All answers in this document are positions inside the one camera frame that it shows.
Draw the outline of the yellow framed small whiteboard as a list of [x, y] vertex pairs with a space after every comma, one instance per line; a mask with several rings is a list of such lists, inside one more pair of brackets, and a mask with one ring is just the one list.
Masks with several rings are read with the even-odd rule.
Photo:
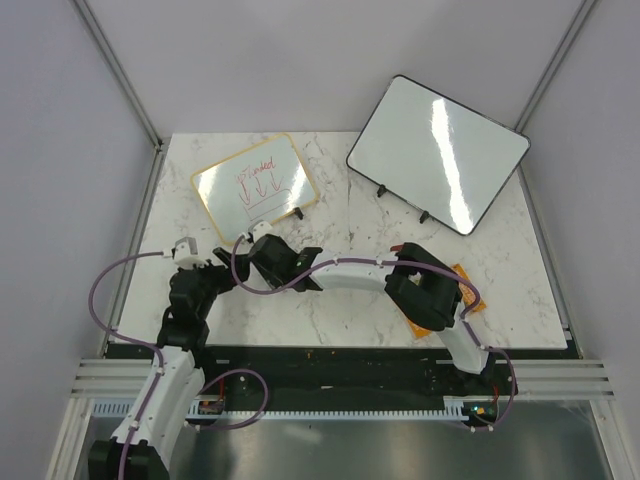
[[274, 224], [319, 200], [309, 168], [287, 133], [195, 172], [190, 183], [225, 245], [261, 220]]

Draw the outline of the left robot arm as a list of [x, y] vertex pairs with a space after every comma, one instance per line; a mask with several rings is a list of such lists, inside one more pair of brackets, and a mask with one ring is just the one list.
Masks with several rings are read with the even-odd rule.
[[232, 258], [216, 248], [213, 253], [220, 265], [199, 260], [195, 252], [180, 259], [169, 280], [169, 305], [154, 344], [108, 328], [94, 308], [97, 286], [115, 267], [139, 258], [173, 258], [177, 252], [174, 248], [130, 255], [106, 267], [91, 286], [88, 305], [94, 322], [108, 335], [153, 352], [150, 373], [132, 409], [108, 440], [95, 441], [89, 450], [91, 479], [168, 479], [173, 449], [193, 400], [218, 385], [218, 367], [203, 359], [207, 317], [219, 295], [231, 291], [237, 280], [248, 279], [245, 255]]

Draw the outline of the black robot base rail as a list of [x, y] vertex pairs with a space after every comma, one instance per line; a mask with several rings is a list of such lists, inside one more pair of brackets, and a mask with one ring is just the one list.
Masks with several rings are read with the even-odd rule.
[[222, 390], [235, 410], [263, 400], [272, 411], [427, 409], [447, 396], [494, 400], [518, 390], [499, 355], [473, 376], [443, 349], [211, 345], [199, 361], [208, 380], [230, 372]]

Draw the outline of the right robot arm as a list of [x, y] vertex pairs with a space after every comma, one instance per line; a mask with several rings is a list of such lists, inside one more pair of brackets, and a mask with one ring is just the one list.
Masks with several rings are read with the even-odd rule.
[[458, 369], [467, 392], [483, 392], [494, 381], [488, 349], [463, 325], [481, 303], [479, 290], [421, 246], [406, 242], [379, 257], [335, 256], [320, 247], [299, 252], [266, 234], [247, 255], [270, 293], [353, 289], [386, 294], [414, 325], [435, 333]]

